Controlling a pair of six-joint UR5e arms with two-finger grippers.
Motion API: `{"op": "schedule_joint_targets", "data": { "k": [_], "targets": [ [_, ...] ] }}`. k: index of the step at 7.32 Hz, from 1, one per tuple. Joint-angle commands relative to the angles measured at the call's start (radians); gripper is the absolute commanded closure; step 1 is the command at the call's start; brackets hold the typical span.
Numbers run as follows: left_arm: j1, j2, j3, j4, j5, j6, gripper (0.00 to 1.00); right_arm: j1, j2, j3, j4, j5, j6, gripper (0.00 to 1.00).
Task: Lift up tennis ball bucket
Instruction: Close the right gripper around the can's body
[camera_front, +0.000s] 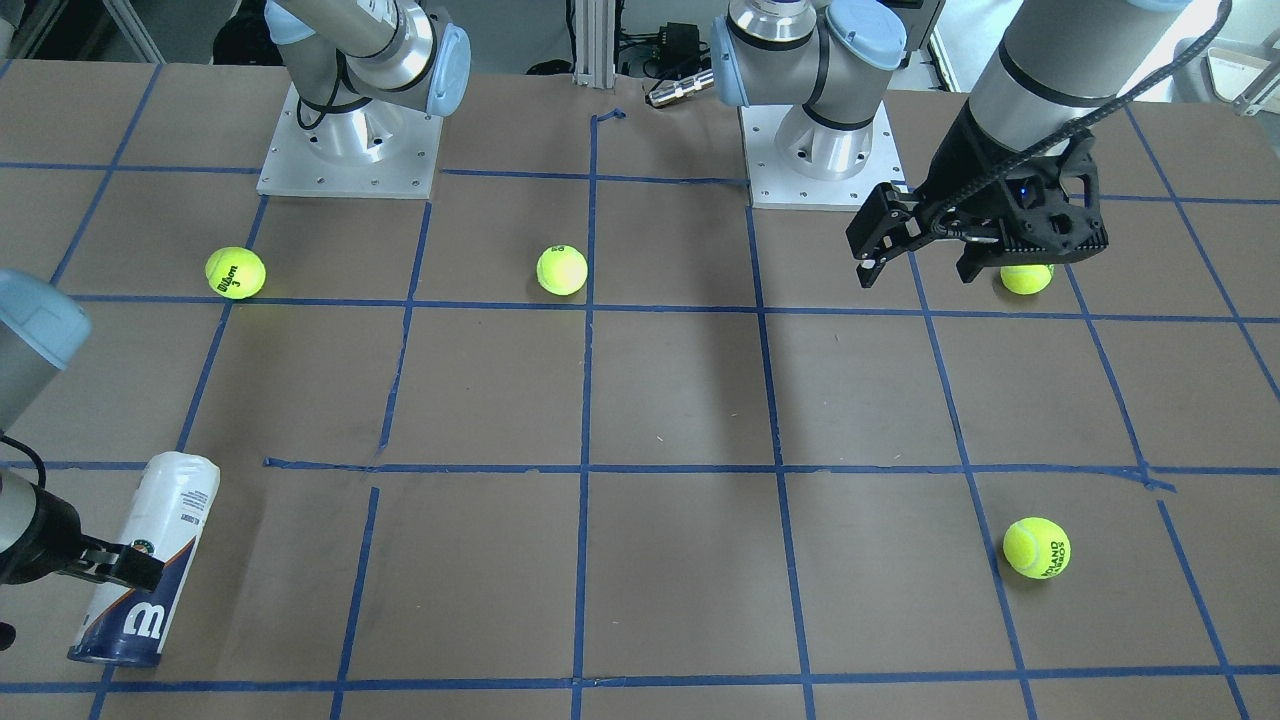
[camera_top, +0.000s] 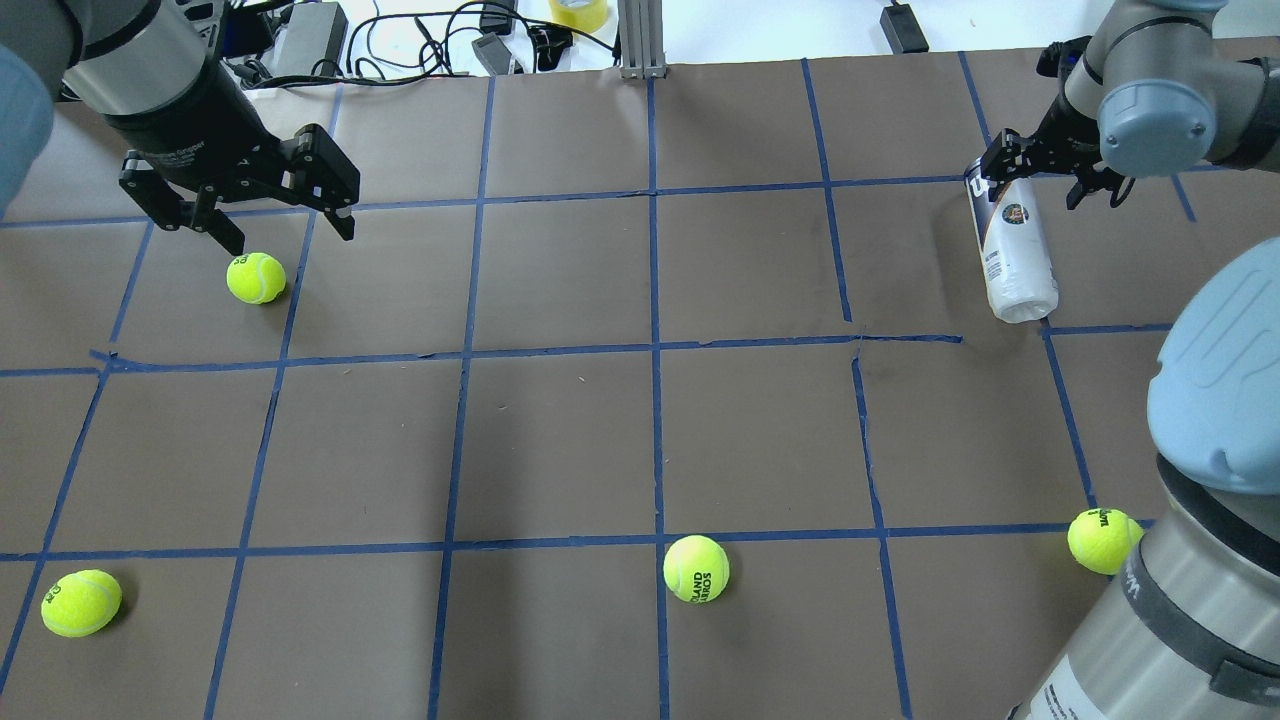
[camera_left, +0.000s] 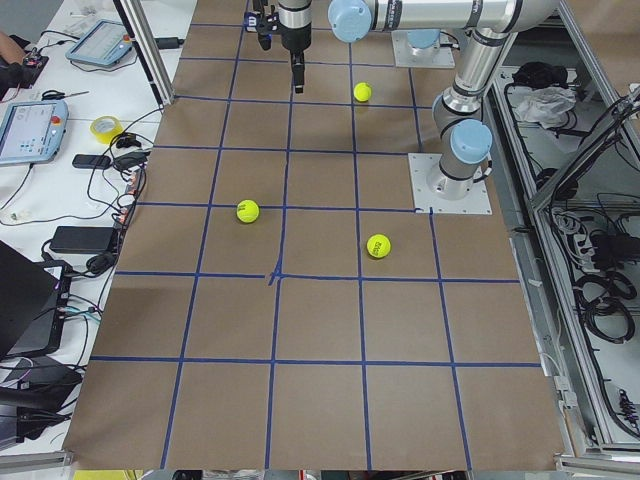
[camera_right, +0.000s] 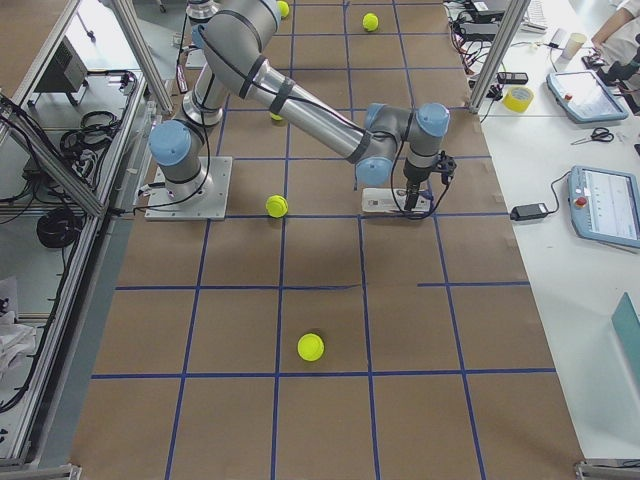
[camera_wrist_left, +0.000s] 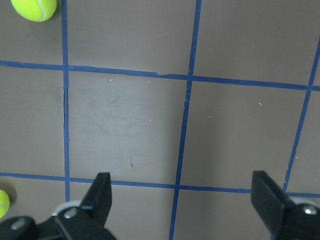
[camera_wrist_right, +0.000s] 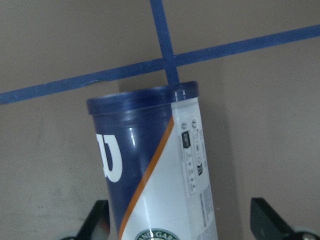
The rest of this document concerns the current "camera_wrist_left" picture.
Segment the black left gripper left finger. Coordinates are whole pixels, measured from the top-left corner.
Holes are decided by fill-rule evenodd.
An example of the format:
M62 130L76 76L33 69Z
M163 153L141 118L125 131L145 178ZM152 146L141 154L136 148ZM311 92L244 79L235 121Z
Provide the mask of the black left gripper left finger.
M58 212L54 223L63 240L110 240L105 228L112 206L111 177L98 173L79 204Z

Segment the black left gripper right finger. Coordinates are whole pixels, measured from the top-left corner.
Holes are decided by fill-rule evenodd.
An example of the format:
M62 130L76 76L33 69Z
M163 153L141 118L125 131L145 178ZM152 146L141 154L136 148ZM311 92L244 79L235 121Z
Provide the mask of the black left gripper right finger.
M253 171L250 200L273 239L320 238L320 206L288 196L265 171Z

